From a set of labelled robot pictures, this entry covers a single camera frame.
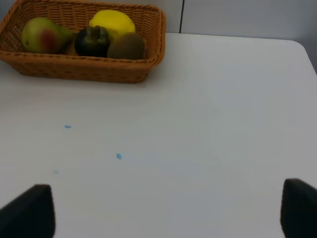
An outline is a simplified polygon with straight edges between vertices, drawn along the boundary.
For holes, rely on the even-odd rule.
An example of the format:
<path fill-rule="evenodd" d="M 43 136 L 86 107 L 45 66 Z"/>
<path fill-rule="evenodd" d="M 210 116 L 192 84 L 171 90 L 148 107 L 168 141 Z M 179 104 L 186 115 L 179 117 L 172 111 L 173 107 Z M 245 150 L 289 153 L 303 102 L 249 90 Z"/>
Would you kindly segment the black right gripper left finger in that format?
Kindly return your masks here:
<path fill-rule="evenodd" d="M 2 238 L 52 238 L 55 210 L 51 186 L 36 184 L 0 209 Z"/>

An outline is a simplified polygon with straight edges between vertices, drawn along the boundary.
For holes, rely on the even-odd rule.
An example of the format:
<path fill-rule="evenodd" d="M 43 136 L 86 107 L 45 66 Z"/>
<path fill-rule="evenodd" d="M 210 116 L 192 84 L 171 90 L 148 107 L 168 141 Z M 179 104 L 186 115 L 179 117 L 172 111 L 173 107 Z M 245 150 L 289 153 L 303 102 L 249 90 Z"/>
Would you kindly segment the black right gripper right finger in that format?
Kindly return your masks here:
<path fill-rule="evenodd" d="M 284 181 L 280 224 L 286 238 L 317 236 L 317 189 L 298 179 Z"/>

